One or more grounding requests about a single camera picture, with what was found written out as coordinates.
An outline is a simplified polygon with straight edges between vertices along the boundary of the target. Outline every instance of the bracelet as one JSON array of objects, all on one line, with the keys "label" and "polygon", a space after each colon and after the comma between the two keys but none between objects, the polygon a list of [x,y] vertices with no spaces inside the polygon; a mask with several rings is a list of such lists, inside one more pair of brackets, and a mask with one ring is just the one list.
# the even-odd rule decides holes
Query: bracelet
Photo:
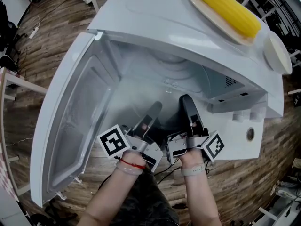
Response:
[{"label": "bracelet", "polygon": [[139,169],[142,169],[144,170],[145,169],[145,166],[140,166],[140,165],[137,165],[136,163],[128,163],[126,162],[125,160],[123,160],[122,158],[120,159],[122,162],[124,162],[125,164],[127,165],[131,165],[132,167],[134,168],[139,168]]},{"label": "bracelet", "polygon": [[119,170],[121,170],[129,175],[138,176],[138,175],[142,174],[142,172],[143,172],[142,169],[127,168],[127,167],[123,166],[120,162],[117,162],[116,167]]},{"label": "bracelet", "polygon": [[193,168],[181,168],[181,173],[183,176],[194,176],[205,171],[205,164],[202,163],[200,165],[194,166]]}]

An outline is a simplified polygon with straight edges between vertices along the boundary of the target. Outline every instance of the vent grille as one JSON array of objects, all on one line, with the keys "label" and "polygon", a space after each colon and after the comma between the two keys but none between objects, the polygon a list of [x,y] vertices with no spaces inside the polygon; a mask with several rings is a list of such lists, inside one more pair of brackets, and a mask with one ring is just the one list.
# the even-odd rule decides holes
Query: vent grille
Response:
[{"label": "vent grille", "polygon": [[236,83],[238,83],[238,81],[236,81],[233,78],[230,78],[230,77],[226,76],[226,85],[225,85],[225,88],[227,88],[227,87],[229,87],[231,85],[234,85]]}]

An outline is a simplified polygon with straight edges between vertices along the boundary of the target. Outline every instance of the plate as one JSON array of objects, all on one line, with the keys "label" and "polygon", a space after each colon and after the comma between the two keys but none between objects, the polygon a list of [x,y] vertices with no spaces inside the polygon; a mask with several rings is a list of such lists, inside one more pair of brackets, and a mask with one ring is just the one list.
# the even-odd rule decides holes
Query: plate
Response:
[{"label": "plate", "polygon": [[279,74],[291,74],[293,71],[291,58],[281,39],[273,31],[269,32],[263,49],[270,67]]},{"label": "plate", "polygon": [[203,0],[190,0],[192,4],[212,23],[214,23],[220,30],[231,37],[239,44],[251,46],[253,45],[254,38],[246,37],[239,34],[223,17],[215,12]]}]

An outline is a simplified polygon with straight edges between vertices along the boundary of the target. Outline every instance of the gray shorts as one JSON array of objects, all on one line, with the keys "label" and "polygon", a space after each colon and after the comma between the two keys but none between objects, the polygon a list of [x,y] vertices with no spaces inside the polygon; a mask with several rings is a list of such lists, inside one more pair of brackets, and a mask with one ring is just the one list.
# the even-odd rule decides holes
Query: gray shorts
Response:
[{"label": "gray shorts", "polygon": [[168,223],[159,223],[163,221],[173,221],[178,224],[179,217],[158,188],[152,172],[146,169],[136,180],[110,225],[170,225]]}]

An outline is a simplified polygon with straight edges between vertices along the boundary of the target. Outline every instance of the microwave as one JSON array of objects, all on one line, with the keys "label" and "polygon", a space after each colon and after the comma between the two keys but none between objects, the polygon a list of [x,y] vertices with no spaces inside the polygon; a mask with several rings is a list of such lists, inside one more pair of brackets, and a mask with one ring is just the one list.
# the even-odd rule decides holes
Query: microwave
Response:
[{"label": "microwave", "polygon": [[257,158],[264,118],[284,109],[282,76],[263,55],[270,30],[259,21],[262,29],[245,46],[189,0],[108,0],[67,51],[45,96],[32,145],[32,200],[42,207],[67,187],[84,172],[97,135],[134,126],[154,102],[162,103],[156,126],[175,128],[184,94],[225,144],[216,160]]}]

